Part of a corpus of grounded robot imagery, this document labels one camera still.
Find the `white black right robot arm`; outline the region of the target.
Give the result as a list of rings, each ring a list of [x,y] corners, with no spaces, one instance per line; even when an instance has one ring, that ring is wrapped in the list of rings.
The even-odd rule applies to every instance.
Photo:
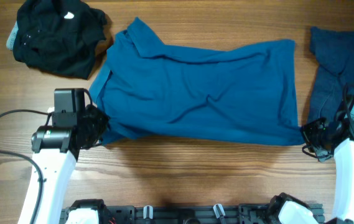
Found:
[[[308,124],[303,134],[306,145],[313,150],[326,150],[326,145],[337,143],[331,150],[336,164],[336,189],[330,223],[354,223],[354,122],[347,118],[342,132],[331,126],[318,130]],[[316,224],[315,214],[307,204],[281,193],[272,198],[267,218],[277,223]]]

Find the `teal blue polo shirt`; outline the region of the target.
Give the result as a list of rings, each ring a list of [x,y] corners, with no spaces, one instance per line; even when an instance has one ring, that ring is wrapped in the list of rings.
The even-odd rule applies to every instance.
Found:
[[[110,118],[104,142],[158,134],[300,145],[294,50],[290,39],[230,51],[167,45],[135,18],[90,87]]]

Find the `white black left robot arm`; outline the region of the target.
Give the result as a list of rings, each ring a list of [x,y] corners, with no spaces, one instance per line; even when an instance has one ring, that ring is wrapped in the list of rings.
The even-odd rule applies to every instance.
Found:
[[[32,135],[35,165],[19,223],[58,223],[68,181],[81,150],[95,147],[106,131],[109,117],[93,105],[80,111],[51,111],[52,124]]]

